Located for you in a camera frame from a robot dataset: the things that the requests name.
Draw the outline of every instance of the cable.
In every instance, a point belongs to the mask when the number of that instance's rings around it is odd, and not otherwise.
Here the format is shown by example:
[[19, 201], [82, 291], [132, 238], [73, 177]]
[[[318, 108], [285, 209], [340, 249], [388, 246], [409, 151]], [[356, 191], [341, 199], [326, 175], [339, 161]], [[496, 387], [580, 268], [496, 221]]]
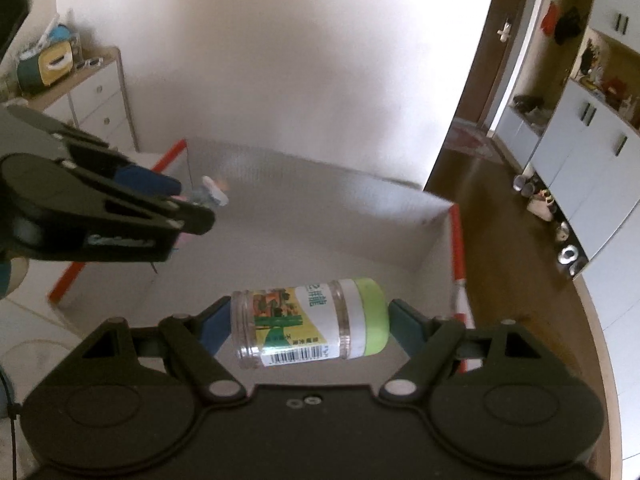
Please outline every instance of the cable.
[[4, 392], [6, 394], [6, 402], [7, 402], [7, 411], [9, 414], [9, 421], [11, 423], [11, 449], [12, 449], [12, 459], [14, 463], [14, 480], [18, 480], [18, 453], [15, 445], [15, 417], [16, 413], [14, 412], [14, 404], [11, 401], [11, 392], [9, 391], [9, 385], [4, 378], [4, 374], [2, 370], [0, 370], [0, 381], [2, 381], [2, 386], [4, 387]]

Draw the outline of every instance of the doorway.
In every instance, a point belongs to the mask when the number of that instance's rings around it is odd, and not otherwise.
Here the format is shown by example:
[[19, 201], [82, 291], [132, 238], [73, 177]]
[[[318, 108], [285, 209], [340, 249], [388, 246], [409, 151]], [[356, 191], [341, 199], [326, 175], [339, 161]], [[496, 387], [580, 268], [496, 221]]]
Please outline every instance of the doorway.
[[455, 118], [481, 126], [494, 101], [526, 0], [491, 0]]

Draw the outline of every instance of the shelf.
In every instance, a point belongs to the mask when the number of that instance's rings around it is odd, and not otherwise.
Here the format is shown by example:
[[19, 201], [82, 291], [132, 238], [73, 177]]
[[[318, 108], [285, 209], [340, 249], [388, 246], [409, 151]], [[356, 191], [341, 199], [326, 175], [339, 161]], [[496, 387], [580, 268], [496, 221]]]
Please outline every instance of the shelf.
[[553, 110], [560, 100], [578, 53], [581, 52], [580, 46], [584, 33], [566, 40], [562, 45], [556, 43], [553, 35], [547, 37], [540, 29], [540, 25], [551, 2], [555, 2], [559, 7], [560, 16], [571, 7], [577, 7], [582, 24], [586, 26], [593, 0], [543, 0], [540, 7], [536, 29], [513, 94], [542, 97], [545, 102], [544, 107]]
[[613, 113], [617, 118], [620, 119], [620, 121], [622, 121], [623, 123], [625, 123], [626, 126], [628, 126], [629, 128], [631, 128], [636, 134], [638, 134], [638, 136], [640, 136], [640, 130], [638, 130], [638, 128], [636, 128], [635, 126], [633, 126], [633, 124], [631, 124], [629, 121], [627, 121], [624, 117], [622, 117], [618, 111], [612, 107], [609, 103], [607, 103], [606, 101], [603, 101], [600, 96], [598, 94], [596, 94], [596, 92], [593, 92], [591, 90], [589, 90], [586, 86], [581, 85], [580, 82], [576, 79], [571, 79], [574, 83], [576, 83], [577, 85], [580, 85], [580, 88], [584, 88], [587, 92], [589, 92], [591, 95], [593, 95], [598, 102], [600, 102], [601, 104], [603, 104], [604, 106], [607, 107], [607, 109], [609, 111], [611, 111], [611, 113]]
[[[640, 97], [640, 54], [634, 52], [609, 36], [605, 36], [604, 34], [590, 28], [585, 31], [584, 38], [580, 46], [580, 53], [575, 60], [574, 68], [572, 69], [572, 79], [578, 82], [578, 79], [582, 76], [582, 74], [579, 73], [580, 58], [583, 51], [586, 49], [589, 40], [591, 40], [591, 42], [600, 49], [601, 65], [604, 68], [602, 80], [607, 81], [613, 77], [617, 77], [620, 81], [626, 83], [626, 95]], [[599, 96], [596, 95], [596, 97], [598, 97], [598, 100], [606, 105], [609, 110], [615, 113], [621, 121], [640, 134], [638, 128], [634, 126], [640, 124], [640, 101], [636, 107], [635, 115], [632, 120], [629, 121], [622, 118], [614, 107], [603, 101]]]

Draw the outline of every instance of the barcode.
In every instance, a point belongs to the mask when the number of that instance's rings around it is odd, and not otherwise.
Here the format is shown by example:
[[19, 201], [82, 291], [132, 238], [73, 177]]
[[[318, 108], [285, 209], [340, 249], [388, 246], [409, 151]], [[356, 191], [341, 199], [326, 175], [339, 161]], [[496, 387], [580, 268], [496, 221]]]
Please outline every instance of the barcode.
[[325, 357], [323, 353], [322, 345], [317, 346], [305, 346], [302, 348], [296, 348], [293, 350], [287, 350], [286, 352], [280, 352], [270, 355], [272, 365], [283, 365], [286, 363], [303, 363], [305, 361], [315, 361], [316, 359], [323, 359]]

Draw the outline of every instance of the red bag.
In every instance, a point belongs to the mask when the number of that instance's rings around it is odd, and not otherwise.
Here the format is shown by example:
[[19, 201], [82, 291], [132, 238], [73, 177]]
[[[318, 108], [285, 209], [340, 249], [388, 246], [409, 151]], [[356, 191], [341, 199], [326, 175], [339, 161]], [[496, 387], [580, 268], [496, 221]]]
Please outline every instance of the red bag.
[[542, 23], [540, 23], [540, 28], [542, 32], [545, 33], [545, 36], [548, 38], [554, 33], [556, 30], [556, 25], [558, 24], [558, 19], [560, 18], [560, 9], [555, 2], [551, 2], [549, 4], [549, 9], [546, 12], [546, 16], [542, 19]]

